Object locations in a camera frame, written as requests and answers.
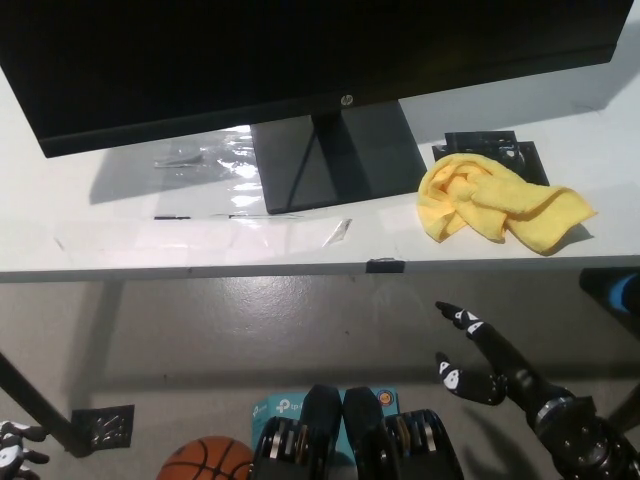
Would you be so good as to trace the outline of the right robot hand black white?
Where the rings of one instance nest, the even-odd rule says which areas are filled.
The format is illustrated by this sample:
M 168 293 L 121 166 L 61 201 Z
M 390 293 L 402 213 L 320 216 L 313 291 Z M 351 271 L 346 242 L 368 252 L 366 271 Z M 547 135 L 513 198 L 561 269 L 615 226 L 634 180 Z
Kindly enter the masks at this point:
M 491 324 L 456 305 L 438 301 L 436 308 L 457 329 L 463 331 L 491 365 L 483 374 L 457 367 L 442 352 L 436 354 L 438 374 L 452 394 L 485 405 L 499 405 L 510 399 L 533 424 L 550 401 L 571 398 L 567 389 L 545 380 L 526 358 Z

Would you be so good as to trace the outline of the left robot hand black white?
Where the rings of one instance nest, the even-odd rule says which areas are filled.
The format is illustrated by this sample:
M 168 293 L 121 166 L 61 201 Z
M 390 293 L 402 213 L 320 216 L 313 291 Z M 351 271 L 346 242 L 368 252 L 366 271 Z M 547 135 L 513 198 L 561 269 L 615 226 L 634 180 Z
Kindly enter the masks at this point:
M 2 479 L 39 479 L 26 462 L 46 464 L 50 457 L 41 452 L 26 448 L 24 440 L 44 442 L 48 431 L 40 425 L 30 426 L 3 420 L 1 422 L 1 478 Z

